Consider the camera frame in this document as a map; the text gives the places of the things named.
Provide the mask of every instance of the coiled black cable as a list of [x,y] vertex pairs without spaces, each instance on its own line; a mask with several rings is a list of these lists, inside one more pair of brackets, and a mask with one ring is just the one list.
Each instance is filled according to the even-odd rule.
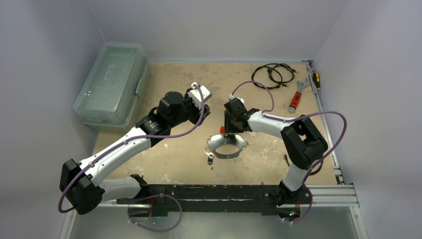
[[[290,78],[290,80],[288,81],[283,81],[283,76],[281,75],[281,73],[279,71],[276,70],[277,67],[283,67],[284,69],[286,69],[288,72],[290,72],[292,74],[292,77]],[[295,69],[293,69],[292,67],[290,67],[289,65],[285,64],[285,63],[270,63],[270,64],[266,64],[263,66],[260,66],[258,68],[255,69],[255,71],[252,73],[251,79],[252,81],[254,80],[255,77],[255,73],[257,73],[259,70],[261,70],[262,68],[267,68],[267,72],[268,72],[268,77],[270,78],[270,80],[274,83],[276,83],[276,86],[273,87],[267,87],[269,90],[272,89],[276,89],[276,88],[280,88],[281,86],[287,86],[286,84],[291,82],[292,80],[295,79],[295,73],[297,73],[297,71]],[[277,72],[277,74],[280,76],[280,81],[277,81],[274,79],[273,77],[273,71]],[[256,87],[262,88],[262,86],[253,83]]]

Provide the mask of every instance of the clear plastic container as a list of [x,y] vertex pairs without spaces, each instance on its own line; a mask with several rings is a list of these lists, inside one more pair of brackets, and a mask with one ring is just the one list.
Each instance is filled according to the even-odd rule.
[[101,131],[126,132],[135,125],[150,78],[138,44],[106,43],[74,110],[82,123]]

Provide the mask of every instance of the white enclosure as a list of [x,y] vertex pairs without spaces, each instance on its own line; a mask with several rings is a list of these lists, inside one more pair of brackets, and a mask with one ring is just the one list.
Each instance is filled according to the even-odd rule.
[[314,60],[324,108],[348,118],[336,152],[369,238],[420,237],[420,0],[2,0],[0,22],[0,238],[58,237],[61,165],[97,136],[72,106],[105,40],[153,60]]

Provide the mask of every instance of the small metal part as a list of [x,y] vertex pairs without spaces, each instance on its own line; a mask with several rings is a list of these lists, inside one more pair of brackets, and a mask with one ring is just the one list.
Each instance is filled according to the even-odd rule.
[[213,163],[214,154],[211,152],[208,154],[208,165],[211,165]]
[[[211,138],[207,140],[207,143],[207,148],[209,148],[209,150],[211,150],[212,153],[214,153],[214,155],[218,158],[236,158],[240,155],[242,150],[244,150],[249,144],[247,141],[243,140],[243,138],[239,135],[229,133],[211,136]],[[215,151],[218,147],[225,144],[232,144],[236,146],[239,150],[232,154],[222,154]]]

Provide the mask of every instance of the purple cable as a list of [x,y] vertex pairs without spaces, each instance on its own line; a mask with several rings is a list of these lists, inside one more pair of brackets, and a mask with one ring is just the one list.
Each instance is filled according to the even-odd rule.
[[179,207],[180,216],[179,216],[179,219],[177,219],[177,222],[174,225],[172,225],[171,227],[169,227],[167,229],[153,229],[153,228],[146,227],[144,225],[141,225],[141,224],[135,222],[132,218],[130,218],[130,210],[127,209],[127,217],[129,218],[129,221],[131,223],[135,224],[135,226],[138,226],[140,228],[147,229],[147,230],[152,231],[152,232],[155,232],[155,233],[166,233],[166,232],[169,232],[169,231],[173,230],[175,227],[177,227],[177,225],[180,223],[180,220],[182,220],[182,205],[180,205],[179,201],[177,201],[177,199],[175,199],[174,197],[172,197],[170,195],[166,195],[166,194],[158,194],[158,195],[153,195],[153,196],[149,196],[149,197],[146,197],[146,198],[134,199],[133,200],[133,203],[135,203],[137,201],[143,201],[143,200],[148,200],[148,199],[151,199],[151,198],[158,198],[158,197],[170,198],[173,201],[175,201],[176,204],[177,204],[177,206]]
[[241,86],[243,86],[244,84],[247,84],[247,83],[255,83],[255,84],[258,84],[258,85],[262,86],[270,94],[271,102],[273,103],[273,106],[271,107],[270,110],[263,110],[262,113],[273,111],[274,110],[274,105],[275,105],[273,94],[270,92],[270,90],[264,84],[262,84],[260,82],[257,82],[257,81],[245,81],[242,84],[238,85],[236,88],[234,88],[234,90],[231,93],[231,95],[234,96],[234,93],[237,91],[237,89],[239,89],[239,87],[241,87]]
[[272,107],[271,107],[271,109],[270,110],[263,110],[262,111],[262,116],[264,117],[264,118],[267,118],[267,119],[271,119],[271,120],[277,120],[277,121],[280,121],[280,122],[285,122],[285,123],[289,123],[289,122],[295,122],[295,121],[299,121],[299,120],[304,120],[304,119],[307,119],[307,118],[310,118],[310,117],[313,117],[313,116],[319,116],[319,115],[323,115],[323,114],[335,114],[335,115],[338,115],[338,116],[340,116],[342,119],[343,119],[343,130],[341,131],[341,134],[340,134],[340,137],[338,137],[338,140],[335,142],[335,144],[332,146],[332,148],[331,149],[329,149],[329,151],[324,155],[324,156],[322,156],[316,163],[314,163],[312,166],[311,166],[311,168],[309,169],[309,171],[307,172],[307,174],[305,175],[305,178],[304,178],[304,180],[303,180],[303,185],[304,185],[304,187],[308,190],[308,192],[309,192],[309,195],[310,195],[310,203],[309,203],[309,207],[308,207],[308,209],[305,211],[305,213],[298,219],[298,220],[296,220],[296,221],[292,221],[291,223],[297,223],[297,222],[299,222],[299,221],[301,221],[308,213],[309,213],[309,211],[311,210],[311,207],[312,207],[312,199],[313,199],[313,196],[312,196],[312,193],[311,193],[311,191],[310,191],[310,189],[305,185],[305,182],[306,182],[306,180],[308,179],[308,177],[309,177],[309,175],[311,174],[311,172],[312,172],[312,170],[318,165],[318,164],[320,164],[320,163],[322,163],[323,161],[324,161],[324,159],[325,158],[327,158],[334,150],[335,150],[335,148],[337,148],[337,146],[338,146],[338,144],[340,144],[340,141],[343,139],[343,137],[344,137],[344,134],[346,133],[346,129],[347,129],[347,120],[346,120],[346,117],[342,114],[342,113],[340,113],[340,112],[337,112],[337,111],[321,111],[321,112],[315,112],[315,113],[312,113],[312,114],[309,114],[309,115],[305,115],[305,116],[300,116],[300,117],[298,117],[298,118],[295,118],[295,119],[287,119],[287,120],[283,120],[283,119],[280,119],[280,118],[277,118],[277,117],[272,117],[272,116],[269,116],[269,115],[265,115],[264,114],[264,112],[271,112],[271,111],[273,111],[273,109],[274,109],[274,104],[275,104],[275,102],[274,102],[274,97],[273,97],[273,94],[270,92],[270,90],[266,87],[266,86],[264,86],[264,84],[262,84],[262,83],[259,83],[259,82],[256,82],[256,81],[245,81],[245,82],[243,82],[242,84],[240,84],[240,85],[238,85],[236,88],[234,88],[234,90],[233,90],[233,92],[231,93],[231,95],[232,96],[234,96],[234,93],[237,91],[237,89],[239,89],[239,87],[241,87],[241,86],[243,86],[244,84],[246,84],[246,83],[256,83],[256,84],[258,84],[258,85],[260,85],[260,86],[262,86],[262,87],[264,87],[264,89],[268,92],[268,94],[270,95],[270,97],[271,97],[271,102],[272,102]]
[[[184,133],[181,133],[181,134],[177,134],[177,135],[140,135],[140,136],[135,136],[135,137],[132,137],[132,138],[129,138],[129,139],[127,139],[127,141],[126,142],[130,142],[130,141],[132,141],[132,140],[135,140],[135,139],[139,139],[139,138],[177,138],[177,137],[182,137],[182,136],[185,136],[185,135],[187,135],[187,134],[189,134],[190,132],[192,132],[192,131],[194,131],[194,129],[196,129],[198,126],[199,126],[199,124],[201,123],[201,121],[202,121],[202,117],[204,116],[204,108],[205,108],[205,103],[204,103],[204,96],[202,95],[202,91],[201,91],[201,89],[200,89],[200,87],[198,86],[198,85],[194,85],[197,89],[198,89],[198,91],[199,91],[199,94],[200,94],[200,97],[201,97],[201,112],[200,112],[200,116],[199,116],[199,120],[198,120],[198,122],[190,129],[190,130],[188,130],[188,131],[186,131],[186,132],[184,132]],[[120,146],[122,146],[122,145],[125,145],[123,142],[121,142],[121,143],[118,143],[118,144],[116,144],[115,146],[113,146],[113,147],[111,147],[110,149],[108,149],[106,152],[104,152],[103,154],[101,154],[101,155],[99,155],[98,157],[96,157],[93,161],[92,161],[92,165],[94,165],[95,166],[95,164],[98,162],[98,161],[100,161],[102,158],[104,158],[105,156],[107,156],[109,153],[111,153],[111,152],[113,152],[114,150],[116,150],[117,148],[119,148]],[[82,174],[84,174],[89,168],[91,167],[91,165],[87,165],[85,168],[83,168],[71,181],[70,181],[70,183],[67,185],[67,187],[65,188],[65,190],[63,190],[63,193],[62,193],[62,195],[60,196],[60,199],[59,199],[59,207],[58,207],[58,209],[59,209],[59,212],[60,213],[67,213],[67,212],[70,212],[71,210],[73,210],[74,209],[74,207],[71,207],[71,208],[69,208],[69,209],[66,209],[66,210],[63,210],[62,209],[62,204],[63,204],[63,200],[65,199],[65,197],[66,197],[66,194],[68,193],[68,191],[71,189],[71,187],[76,183],[76,181],[80,178],[80,176],[82,175]]]

